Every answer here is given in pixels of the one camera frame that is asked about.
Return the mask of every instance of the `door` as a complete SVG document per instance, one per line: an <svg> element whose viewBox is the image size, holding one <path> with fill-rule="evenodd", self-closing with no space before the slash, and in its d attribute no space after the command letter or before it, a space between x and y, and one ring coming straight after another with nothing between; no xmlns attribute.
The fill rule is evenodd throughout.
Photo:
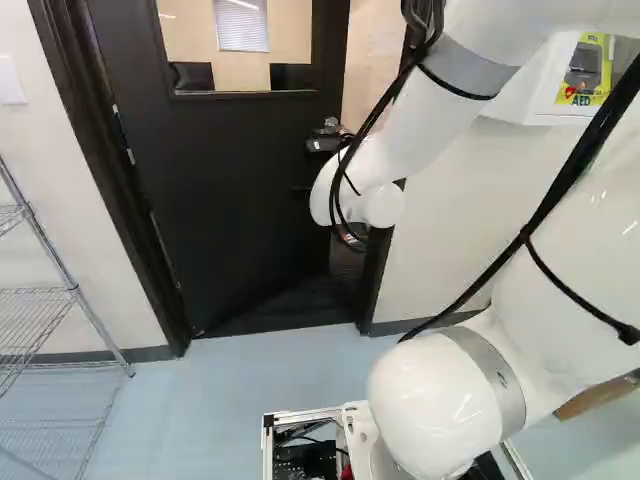
<svg viewBox="0 0 640 480"><path fill-rule="evenodd" d="M87 3L194 335L323 271L304 142L340 116L349 2Z"/></svg>

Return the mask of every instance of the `light switch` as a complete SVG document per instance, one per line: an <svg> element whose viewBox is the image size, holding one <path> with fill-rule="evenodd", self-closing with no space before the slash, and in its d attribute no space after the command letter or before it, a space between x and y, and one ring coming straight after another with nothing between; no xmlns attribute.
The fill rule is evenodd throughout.
<svg viewBox="0 0 640 480"><path fill-rule="evenodd" d="M13 59L8 55L0 55L0 104L24 105L25 103L27 103L27 97L20 84Z"/></svg>

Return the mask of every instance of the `baseboard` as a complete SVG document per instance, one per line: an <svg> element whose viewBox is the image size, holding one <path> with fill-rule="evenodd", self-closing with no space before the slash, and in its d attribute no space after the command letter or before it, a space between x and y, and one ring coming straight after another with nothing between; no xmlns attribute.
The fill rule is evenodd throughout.
<svg viewBox="0 0 640 480"><path fill-rule="evenodd" d="M169 345L158 345L155 347L126 348L122 350L122 355L131 363L158 362L161 360L171 360L176 358L171 353ZM93 352L71 352L71 353L40 353L33 357L31 363L84 363L84 362L106 362L113 360L113 354L108 350Z"/></svg>
<svg viewBox="0 0 640 480"><path fill-rule="evenodd" d="M468 312L458 312L449 315L442 322L438 322L434 327L448 327L465 321L468 318L482 312L482 310L470 310ZM410 318L408 320L397 320L395 322L379 322L371 324L370 337L384 337L387 335L398 335L399 333L405 333L411 330L413 327L417 327L423 322L433 317L423 318Z"/></svg>

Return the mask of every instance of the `wire shelf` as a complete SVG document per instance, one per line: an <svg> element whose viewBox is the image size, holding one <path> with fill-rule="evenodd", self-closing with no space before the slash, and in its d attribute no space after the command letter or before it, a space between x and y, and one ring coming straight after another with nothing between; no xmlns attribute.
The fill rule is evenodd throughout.
<svg viewBox="0 0 640 480"><path fill-rule="evenodd" d="M124 378L115 362L29 367L0 402L0 447L56 480L81 479ZM0 455L0 480L31 478Z"/></svg>
<svg viewBox="0 0 640 480"><path fill-rule="evenodd" d="M24 213L22 205L0 205L0 237L22 222Z"/></svg>
<svg viewBox="0 0 640 480"><path fill-rule="evenodd" d="M0 289L0 397L9 390L77 298L66 288Z"/></svg>

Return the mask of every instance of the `metal shelving rack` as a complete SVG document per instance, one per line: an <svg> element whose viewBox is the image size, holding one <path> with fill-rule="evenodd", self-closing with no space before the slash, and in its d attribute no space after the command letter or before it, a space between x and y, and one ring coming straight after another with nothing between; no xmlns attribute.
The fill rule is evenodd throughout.
<svg viewBox="0 0 640 480"><path fill-rule="evenodd" d="M56 287L0 289L0 480L79 480L122 381L134 370L66 269L1 156L0 177L13 198L12 205L0 205L0 237L27 223L61 279ZM31 365L76 308L114 361Z"/></svg>

